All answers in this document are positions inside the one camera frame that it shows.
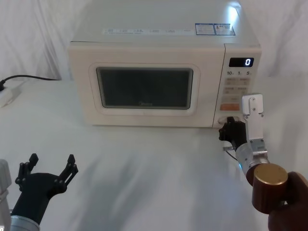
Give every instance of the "orange button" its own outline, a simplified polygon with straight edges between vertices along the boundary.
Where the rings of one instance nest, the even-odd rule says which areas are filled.
[[[239,103],[222,103],[220,105],[221,111],[239,111],[240,104]]]

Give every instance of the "microwave window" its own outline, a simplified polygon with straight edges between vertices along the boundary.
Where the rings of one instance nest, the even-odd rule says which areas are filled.
[[[98,67],[96,72],[105,108],[190,108],[192,69]]]

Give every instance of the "microwave top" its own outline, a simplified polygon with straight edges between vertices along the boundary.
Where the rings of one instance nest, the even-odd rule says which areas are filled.
[[[94,0],[73,42],[104,46],[258,46],[239,3],[229,0]]]

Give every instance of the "digital display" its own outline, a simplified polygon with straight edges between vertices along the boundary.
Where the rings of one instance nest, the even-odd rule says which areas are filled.
[[[229,67],[252,67],[254,58],[230,58]]]

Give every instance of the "white fabric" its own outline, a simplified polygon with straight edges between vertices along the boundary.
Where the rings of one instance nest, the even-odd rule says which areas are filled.
[[[91,0],[0,0],[0,79],[70,79],[67,46]]]
[[[0,79],[70,79],[67,46],[91,0],[0,0]],[[308,0],[241,0],[263,48],[259,76],[308,73]]]

